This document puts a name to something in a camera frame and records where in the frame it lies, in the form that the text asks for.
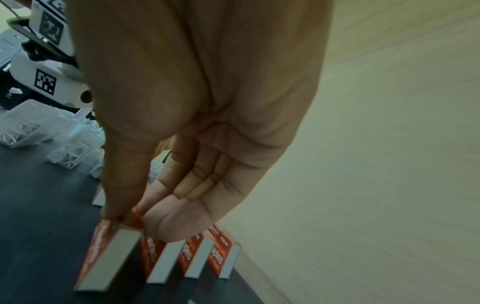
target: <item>dark tabletop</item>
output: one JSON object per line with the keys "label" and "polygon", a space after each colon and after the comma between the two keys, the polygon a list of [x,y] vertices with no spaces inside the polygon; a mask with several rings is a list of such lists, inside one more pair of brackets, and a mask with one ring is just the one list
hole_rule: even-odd
{"label": "dark tabletop", "polygon": [[73,292],[100,219],[99,181],[86,165],[45,161],[55,146],[0,146],[0,303],[262,303],[236,271],[218,279],[208,264],[198,280],[177,265],[165,285],[145,284],[138,248],[109,291]]}

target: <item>palm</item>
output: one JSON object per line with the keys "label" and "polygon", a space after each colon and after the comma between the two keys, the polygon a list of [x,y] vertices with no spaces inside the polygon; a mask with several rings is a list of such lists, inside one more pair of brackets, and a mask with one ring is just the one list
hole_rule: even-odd
{"label": "palm", "polygon": [[[71,2],[75,3],[76,10],[86,7],[81,1]],[[330,8],[326,5],[328,1],[305,10],[302,5],[299,8],[297,2],[288,1],[258,4],[256,1],[207,3],[172,0],[170,3],[175,12],[165,12],[158,1],[145,3],[144,14],[148,14],[152,7],[163,10],[162,18],[159,18],[161,22],[148,25],[149,28],[170,30],[154,31],[157,35],[160,33],[159,40],[167,40],[166,45],[192,49],[192,52],[176,52],[158,44],[158,38],[134,39],[143,38],[143,48],[158,49],[167,65],[149,75],[158,78],[159,83],[175,84],[173,90],[162,91],[142,83],[141,89],[168,93],[173,106],[151,100],[133,106],[122,104],[122,96],[133,94],[131,91],[135,88],[130,86],[128,93],[118,86],[122,79],[109,83],[105,79],[107,75],[102,75],[102,71],[108,71],[109,67],[99,69],[94,64],[88,65],[88,61],[94,61],[98,50],[92,52],[86,47],[92,39],[85,36],[85,29],[80,31],[78,26],[77,33],[75,28],[73,33],[76,46],[82,51],[79,52],[80,65],[89,85],[93,85],[95,96],[102,97],[96,112],[102,115],[105,124],[107,148],[110,137],[107,152],[111,156],[107,160],[111,164],[133,166],[131,162],[114,160],[121,158],[117,157],[118,138],[140,138],[136,145],[131,144],[132,140],[128,141],[130,145],[126,154],[133,157],[144,147],[176,133],[171,157],[158,179],[159,183],[147,189],[139,204],[140,211],[145,213],[147,232],[170,241],[198,233],[224,216],[251,192],[292,142],[317,89]],[[85,16],[87,9],[75,17],[81,13]],[[179,16],[180,25],[166,14]],[[118,27],[110,30],[121,31]],[[175,32],[173,36],[169,35],[172,31]],[[125,60],[123,55],[116,59],[117,63]],[[137,69],[156,65],[143,59],[144,52],[127,55],[138,63]],[[96,65],[99,62],[101,57],[94,61]],[[179,72],[175,64],[180,65]],[[101,88],[94,90],[95,84]],[[115,89],[101,95],[106,91],[105,87]],[[189,94],[178,94],[176,90]],[[119,103],[124,109],[112,111],[112,104]],[[125,120],[129,121],[129,129],[123,127]],[[139,162],[133,163],[145,167]],[[111,212],[118,215],[135,204],[139,191],[132,194],[129,189],[132,186],[143,188],[145,182],[142,178],[122,175],[124,169],[108,164],[106,167],[109,169],[104,180],[107,199],[110,196],[123,204]],[[145,175],[145,171],[129,172]]]}

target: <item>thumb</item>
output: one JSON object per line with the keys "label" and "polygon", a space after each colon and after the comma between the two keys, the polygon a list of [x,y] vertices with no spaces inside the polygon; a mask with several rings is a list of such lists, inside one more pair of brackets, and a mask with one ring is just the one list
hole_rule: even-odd
{"label": "thumb", "polygon": [[102,186],[106,202],[102,217],[115,219],[131,210],[147,186],[155,145],[142,145],[111,137],[105,132]]}

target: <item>light wood panel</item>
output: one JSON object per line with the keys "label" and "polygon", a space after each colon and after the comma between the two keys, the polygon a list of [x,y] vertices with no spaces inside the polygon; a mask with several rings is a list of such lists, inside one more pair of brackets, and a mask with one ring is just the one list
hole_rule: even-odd
{"label": "light wood panel", "polygon": [[479,1],[339,1],[327,54],[222,224],[293,303],[479,303]]}

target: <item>hand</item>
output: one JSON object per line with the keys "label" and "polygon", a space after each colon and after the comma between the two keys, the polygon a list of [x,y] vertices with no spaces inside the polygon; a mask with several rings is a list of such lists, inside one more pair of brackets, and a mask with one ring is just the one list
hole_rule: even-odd
{"label": "hand", "polygon": [[[104,217],[140,201],[147,234],[174,241],[239,204],[316,93],[331,10],[320,0],[71,0],[78,61],[106,135]],[[173,135],[144,194],[155,147]]]}

